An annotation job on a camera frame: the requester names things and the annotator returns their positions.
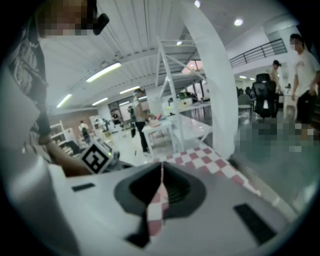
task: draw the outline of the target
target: floor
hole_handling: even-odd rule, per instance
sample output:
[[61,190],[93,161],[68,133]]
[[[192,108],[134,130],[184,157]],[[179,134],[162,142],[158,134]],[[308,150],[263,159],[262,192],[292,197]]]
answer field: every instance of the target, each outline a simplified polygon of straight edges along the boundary
[[[182,113],[212,124],[211,108]],[[250,169],[272,188],[297,214],[317,189],[320,178],[320,144],[312,135],[301,141],[301,130],[280,109],[275,118],[260,119],[255,113],[239,113],[238,133],[232,159]],[[212,134],[204,141],[212,147]]]
[[[120,160],[133,166],[140,166],[153,161],[151,156],[145,156],[142,151],[140,135],[137,132],[134,138],[130,130],[121,133],[113,133],[105,140],[115,151],[120,152]],[[156,158],[165,157],[174,153],[169,134],[165,131],[160,134],[155,132],[152,135],[152,142],[156,143],[153,153]],[[185,150],[198,147],[196,140],[190,140],[185,143]]]

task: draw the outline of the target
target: white column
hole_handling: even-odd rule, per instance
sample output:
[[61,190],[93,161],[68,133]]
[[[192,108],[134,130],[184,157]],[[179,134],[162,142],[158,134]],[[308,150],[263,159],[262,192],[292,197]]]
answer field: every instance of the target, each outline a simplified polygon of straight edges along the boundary
[[238,130],[237,90],[231,64],[220,37],[204,13],[193,2],[177,4],[205,71],[211,102],[213,148],[227,159],[235,150]]

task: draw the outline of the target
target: gray floor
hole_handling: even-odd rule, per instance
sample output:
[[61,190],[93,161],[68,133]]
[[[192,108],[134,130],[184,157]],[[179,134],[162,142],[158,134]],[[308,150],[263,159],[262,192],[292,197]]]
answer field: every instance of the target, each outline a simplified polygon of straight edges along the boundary
[[[212,124],[211,109],[196,109],[182,114]],[[301,141],[301,130],[283,119],[257,119],[239,113],[234,159],[249,167],[293,209],[299,193],[320,178],[320,144],[314,136]],[[206,140],[212,147],[212,134]]]

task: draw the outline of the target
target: railing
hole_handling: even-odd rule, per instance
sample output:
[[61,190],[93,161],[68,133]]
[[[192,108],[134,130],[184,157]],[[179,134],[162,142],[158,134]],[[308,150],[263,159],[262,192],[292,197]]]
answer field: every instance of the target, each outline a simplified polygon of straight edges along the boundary
[[282,39],[277,39],[256,48],[248,50],[232,59],[230,59],[231,67],[235,68],[259,59],[263,59],[272,55],[284,54],[287,52],[286,46]]

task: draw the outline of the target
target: black shorts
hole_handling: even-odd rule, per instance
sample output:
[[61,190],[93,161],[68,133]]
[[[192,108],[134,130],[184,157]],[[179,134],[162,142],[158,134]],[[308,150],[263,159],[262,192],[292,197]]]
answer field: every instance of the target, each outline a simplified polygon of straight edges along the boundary
[[312,116],[315,112],[317,95],[311,96],[307,90],[301,97],[299,97],[296,104],[297,121],[301,124],[310,124]]

